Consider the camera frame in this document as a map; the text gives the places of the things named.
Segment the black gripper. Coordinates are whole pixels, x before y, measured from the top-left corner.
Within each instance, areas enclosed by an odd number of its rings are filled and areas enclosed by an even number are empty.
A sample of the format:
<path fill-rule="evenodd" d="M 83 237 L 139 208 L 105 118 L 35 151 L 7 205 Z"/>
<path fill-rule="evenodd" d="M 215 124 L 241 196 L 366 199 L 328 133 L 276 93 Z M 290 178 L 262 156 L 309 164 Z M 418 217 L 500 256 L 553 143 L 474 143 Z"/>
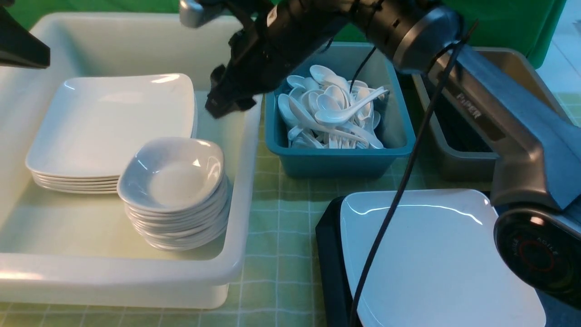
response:
<path fill-rule="evenodd" d="M 243 28 L 230 39 L 231 58 L 212 72 L 205 109 L 220 119 L 252 109 L 252 97 L 276 89 L 350 20 L 357 0 L 222 0 Z"/>

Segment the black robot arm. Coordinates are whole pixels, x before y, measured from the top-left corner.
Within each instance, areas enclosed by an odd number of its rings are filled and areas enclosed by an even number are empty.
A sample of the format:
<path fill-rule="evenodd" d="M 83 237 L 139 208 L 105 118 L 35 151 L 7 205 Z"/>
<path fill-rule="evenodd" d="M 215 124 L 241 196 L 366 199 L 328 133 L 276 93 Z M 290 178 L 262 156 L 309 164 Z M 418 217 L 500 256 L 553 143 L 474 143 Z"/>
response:
<path fill-rule="evenodd" d="M 214 118 L 249 110 L 346 24 L 403 73 L 420 73 L 498 155 L 491 202 L 509 269 L 541 292 L 580 308 L 580 128 L 565 122 L 477 53 L 463 17 L 438 0 L 197 0 L 197 25 L 230 11 L 242 29 L 231 58 L 210 75 Z"/>

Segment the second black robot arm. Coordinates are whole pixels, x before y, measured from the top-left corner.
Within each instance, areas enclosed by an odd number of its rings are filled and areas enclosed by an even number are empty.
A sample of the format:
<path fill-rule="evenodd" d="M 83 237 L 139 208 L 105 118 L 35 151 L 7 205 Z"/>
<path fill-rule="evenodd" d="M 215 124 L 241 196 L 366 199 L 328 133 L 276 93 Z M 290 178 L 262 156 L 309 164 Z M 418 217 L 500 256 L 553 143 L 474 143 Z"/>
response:
<path fill-rule="evenodd" d="M 48 68 L 50 48 L 13 19 L 6 8 L 14 3 L 14 0 L 0 2 L 0 65 L 27 69 Z"/>

